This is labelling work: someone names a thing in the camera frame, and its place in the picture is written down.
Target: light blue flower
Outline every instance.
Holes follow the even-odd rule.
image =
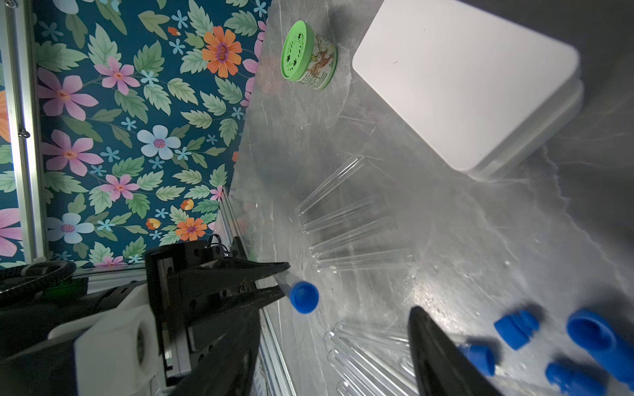
[[[66,250],[64,250],[61,253],[55,253],[53,255],[53,258],[55,260],[68,260],[70,258],[71,254],[69,254]]]
[[[108,157],[108,162],[112,162],[113,160],[120,160],[121,157],[118,156],[117,154],[119,154],[119,151],[118,150],[112,151],[110,146],[106,147],[106,151],[105,152],[99,153],[99,155],[101,155],[101,156],[107,156]]]
[[[242,112],[242,107],[238,107],[238,108],[235,108],[235,106],[233,107],[233,113],[231,113],[232,117],[235,117],[239,120],[240,117],[243,115],[244,113]]]
[[[262,18],[262,14],[266,14],[267,13],[267,11],[266,11],[266,1],[263,1],[262,4],[260,4],[260,0],[256,0],[256,5],[257,5],[257,7],[255,7],[253,9],[253,12],[257,13],[260,16],[260,18]]]
[[[130,264],[138,264],[141,262],[141,255],[135,254],[133,256],[128,257],[129,260],[127,261]]]
[[[121,122],[121,125],[127,127],[127,130],[129,131],[131,131],[132,128],[136,129],[136,126],[134,126],[135,124],[136,120],[130,120],[130,117],[126,117],[126,120]]]
[[[99,176],[99,177],[102,177],[103,175],[105,175],[106,173],[108,173],[108,171],[107,171],[107,170],[105,170],[105,169],[103,168],[103,166],[102,166],[102,165],[99,165],[99,167],[96,167],[96,166],[94,166],[94,165],[90,165],[90,167],[91,167],[91,168],[93,168],[93,169],[90,171],[90,174],[91,174],[91,175],[97,175],[97,176]]]
[[[97,227],[99,231],[101,230],[112,231],[112,228],[110,228],[110,226],[114,226],[114,224],[110,223],[110,219],[106,219],[105,221],[99,220],[97,224],[99,224],[99,227]]]
[[[176,39],[176,43],[170,41],[169,45],[174,47],[172,54],[176,54],[177,52],[181,55],[183,54],[183,48],[185,48],[185,44],[181,44],[181,39]]]
[[[57,41],[57,36],[63,36],[63,35],[64,35],[64,33],[62,33],[62,32],[58,32],[57,30],[55,30],[55,29],[57,29],[57,23],[55,23],[55,22],[51,22],[51,25],[50,25],[50,26],[49,26],[49,25],[46,25],[46,24],[45,24],[44,22],[42,22],[42,21],[40,21],[40,22],[38,22],[38,23],[39,23],[39,25],[40,25],[41,27],[43,27],[43,28],[44,28],[44,32],[42,32],[42,36],[43,36],[43,37],[48,37],[48,36],[50,35],[50,36],[51,36],[51,39],[52,39],[53,41]]]
[[[182,29],[183,27],[187,27],[187,23],[185,23],[187,16],[181,16],[181,10],[178,10],[176,15],[172,15],[172,19],[178,22],[178,28]]]
[[[141,79],[141,82],[144,84],[148,84],[150,87],[154,86],[155,82],[159,82],[159,79],[154,76],[154,72],[146,72],[145,70],[141,70],[141,74],[145,77]]]
[[[185,159],[185,161],[189,160],[189,158],[187,157],[188,155],[191,155],[191,153],[189,151],[187,151],[187,147],[183,147],[183,150],[174,150],[174,152],[176,154],[178,154],[178,158],[177,160],[182,160],[183,158]]]
[[[161,165],[162,163],[165,163],[165,161],[161,161],[160,157],[157,155],[156,158],[154,158],[153,160],[148,161],[149,163],[153,163],[154,165],[152,165],[152,169],[163,169],[163,165]]]
[[[160,217],[161,219],[165,218],[165,215],[167,214],[167,212],[165,211],[165,208],[155,209],[155,210],[157,211],[156,217]]]

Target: label on container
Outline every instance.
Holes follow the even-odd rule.
[[[330,81],[333,68],[337,64],[337,50],[334,44],[319,34],[315,33],[314,36],[313,55],[304,75],[297,82],[313,89],[321,89]]]

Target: green leaf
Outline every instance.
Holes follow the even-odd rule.
[[[80,121],[67,115],[62,115],[61,119],[66,123],[66,125],[68,125],[70,130],[76,134],[90,137],[92,140],[96,140],[100,143],[103,142],[101,136],[93,129],[93,126],[89,122]]]
[[[198,105],[198,99],[196,98],[194,90],[189,84],[183,81],[183,79],[171,79],[167,83],[167,89],[169,90],[169,93],[171,93],[172,96],[177,97],[177,99],[180,99],[185,103],[192,102],[195,105]]]
[[[121,108],[132,117],[139,117],[144,123],[148,123],[148,107],[145,100],[138,96],[134,89],[130,89],[127,95],[123,95],[119,90],[115,91],[115,101]]]
[[[70,213],[81,213],[86,210],[86,199],[83,194],[77,194],[75,200],[68,204],[68,211]]]
[[[161,182],[163,182],[162,170],[156,173],[150,172],[139,177],[139,179],[136,181],[136,184],[138,184],[139,187],[141,189],[144,189],[145,191],[151,191],[155,189],[156,187],[159,187]]]
[[[108,238],[114,242],[118,241],[117,236],[112,231],[108,231],[107,229],[95,229],[94,231],[100,238]]]
[[[132,210],[132,213],[136,213],[142,219],[150,209],[150,201],[148,196],[141,193],[134,193],[131,200],[126,200],[127,207]]]
[[[200,91],[200,97],[202,98],[202,104],[205,105],[207,111],[211,114],[223,115],[227,111],[227,105],[217,96],[208,95]]]
[[[117,43],[110,41],[110,36],[104,30],[103,27],[96,23],[97,27],[94,30],[94,36],[88,37],[90,42],[88,43],[88,56],[95,65],[108,66],[108,58],[113,57],[116,60],[121,60],[121,54],[118,53]]]
[[[163,91],[162,86],[158,84],[154,84],[152,86],[146,85],[143,87],[143,94],[145,95],[145,98],[158,110],[163,110],[167,115],[172,113],[172,110],[169,107],[169,105],[172,104],[172,101],[169,99],[167,92]]]
[[[171,245],[181,240],[181,237],[176,235],[175,231],[170,231],[167,234],[163,235],[160,239],[159,246]]]
[[[86,43],[88,28],[84,25],[84,22],[79,19],[79,15],[66,14],[66,29],[73,32],[73,39],[75,39],[77,48],[83,48]]]
[[[220,148],[220,147],[212,147],[209,150],[205,151],[205,154],[212,155],[212,156],[218,156],[221,153],[224,153],[226,150],[227,149],[224,148],[224,147],[222,147],[222,148]]]
[[[88,218],[86,218],[86,222],[97,225],[97,222],[107,219],[108,214],[110,214],[110,212],[103,212],[98,215],[90,215],[88,216]]]
[[[0,174],[0,190],[5,193],[15,191],[15,175],[12,170],[5,170]]]
[[[163,70],[163,62],[165,58],[161,56],[162,48],[157,40],[152,47],[143,46],[139,52],[134,55],[134,68],[138,73],[142,70],[146,72],[159,73]]]
[[[97,4],[99,12],[106,20],[111,21],[119,32],[127,35],[126,25],[123,23],[123,19],[121,19],[121,12],[115,11],[112,8],[112,3],[103,4],[101,1],[95,1],[94,3]]]
[[[114,108],[112,110],[101,109],[96,112],[89,120],[94,121],[104,121],[104,122],[113,122],[115,118],[117,118],[123,110],[120,108]]]
[[[91,263],[99,264],[102,263],[106,257],[113,257],[113,254],[110,248],[103,246],[99,242],[95,242],[94,248],[90,249],[90,255],[88,257]]]
[[[176,136],[179,139],[182,139],[185,137],[185,134],[187,133],[187,131],[190,130],[190,125],[189,124],[185,124],[182,127],[176,127],[172,130],[172,133],[170,133],[170,136]]]
[[[185,42],[187,44],[191,45],[194,48],[203,48],[205,46],[205,42],[200,36],[195,35],[194,33],[185,33],[187,33],[187,38],[185,39]]]
[[[172,175],[172,177],[175,177],[176,179],[179,179],[183,183],[187,183],[187,184],[198,184],[202,182],[202,175],[200,174],[200,172],[193,169],[184,170],[182,172]]]
[[[239,13],[231,13],[233,18],[225,21],[224,26],[233,29],[235,33],[252,36],[257,32],[257,21],[249,11],[240,10]]]
[[[190,17],[191,27],[196,29],[196,34],[200,37],[205,37],[207,32],[213,32],[214,24],[209,20],[209,15],[202,7],[198,7],[194,0],[190,0],[190,10],[187,15]]]
[[[2,146],[0,146],[0,163],[12,163],[12,162],[13,162],[13,157],[11,156],[11,145],[3,144]]]
[[[45,41],[42,45],[37,42],[36,53],[38,65],[58,73],[62,70],[70,70],[71,67],[79,66],[77,62],[88,57],[76,49],[66,48],[64,43],[52,44],[50,41]]]
[[[90,195],[88,196],[88,199],[90,200],[90,206],[94,207],[94,214],[102,213],[104,210],[106,210],[106,208],[112,208],[112,199],[110,199],[110,193],[107,191],[103,191],[99,188],[99,186],[90,190]]]
[[[169,21],[169,16],[161,14],[157,15],[154,13],[154,11],[148,10],[140,13],[139,19],[146,29],[148,29],[150,32],[158,34],[158,36],[163,40],[167,40],[167,34],[165,34],[165,31],[159,25],[167,23]]]
[[[65,194],[87,193],[88,190],[81,186],[79,180],[65,174],[64,172],[45,172],[44,187],[51,188],[56,193],[60,191]]]
[[[187,221],[187,219],[190,218],[187,212],[185,212],[183,209],[178,209],[174,205],[170,207],[169,211],[170,211],[169,218],[172,219],[172,221],[176,225],[178,225],[178,223],[180,223],[181,221]]]
[[[238,123],[233,118],[225,118],[220,121],[218,130],[220,131],[220,137],[228,147],[238,134]]]
[[[157,198],[161,201],[171,201],[185,191],[185,187],[163,186],[157,190]]]
[[[143,237],[140,236],[139,239],[137,239],[136,241],[132,241],[130,242],[130,244],[128,244],[126,246],[125,249],[123,249],[123,257],[124,259],[129,259],[132,256],[143,256],[145,254],[145,248],[147,247],[147,245],[145,244],[145,241],[143,240]]]
[[[204,200],[204,201],[198,202],[198,205],[194,206],[194,209],[192,209],[192,212],[200,212],[200,213],[215,212],[216,210],[218,210],[219,207],[220,207],[220,203],[218,203],[218,201]]]
[[[82,259],[85,259],[86,255],[88,254],[88,245],[83,242],[76,243],[73,245],[73,252],[77,252],[79,257],[81,257]]]
[[[191,159],[194,160],[195,163],[199,164],[203,168],[207,169],[207,161],[203,154],[192,153]]]
[[[124,228],[133,234],[149,234],[148,230],[139,226],[138,224],[135,224],[133,226],[125,226]]]
[[[209,189],[209,187],[202,184],[200,186],[190,188],[190,191],[185,194],[185,198],[193,198],[195,200],[199,200],[201,198],[208,197],[209,194],[211,194],[211,190]]]
[[[128,132],[125,129],[116,127],[114,125],[111,125],[111,127],[112,127],[112,134],[115,136],[115,139],[123,142],[123,144],[126,145],[128,148],[132,148],[132,141],[130,140],[130,132]]]
[[[242,90],[228,79],[221,79],[216,76],[216,85],[218,86],[218,93],[227,102],[235,104],[242,100]]]
[[[212,118],[208,113],[200,110],[192,110],[189,113],[181,112],[181,115],[196,128],[207,129],[211,126]]]
[[[224,169],[224,164],[222,164],[212,172],[209,184],[218,187],[224,186],[225,183],[227,183],[227,171]]]
[[[143,162],[145,162],[145,157],[143,156],[135,159],[128,158],[127,160],[114,164],[112,166],[112,174],[117,177],[123,175],[130,175],[130,177],[139,176],[143,171]]]
[[[113,226],[121,226],[121,225],[126,223],[126,221],[130,218],[130,216],[132,216],[132,212],[128,212],[128,213],[124,213],[124,214],[119,215],[119,216],[115,216],[110,221],[110,224],[112,224]]]
[[[202,58],[202,51],[198,48],[187,51],[187,55],[182,57],[182,61],[181,74],[186,72],[200,73],[207,68],[207,61]]]

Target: floral wallpaper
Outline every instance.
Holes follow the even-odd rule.
[[[268,4],[198,2],[34,2],[51,257],[138,264],[149,248],[212,234]],[[8,144],[0,167],[0,190],[11,193]],[[11,199],[4,210],[17,207]],[[19,217],[0,210],[0,219],[0,265],[11,265],[20,254],[7,238],[21,236],[5,227]]]

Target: black cable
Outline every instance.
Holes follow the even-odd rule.
[[[0,270],[0,280],[17,278],[22,276],[22,270],[27,265]],[[19,284],[7,290],[0,291],[0,307],[13,304],[26,296],[39,293],[49,287],[60,284],[75,272],[77,266],[72,261],[54,260],[33,265],[31,268],[57,267],[51,272],[42,271],[42,275],[35,279]]]

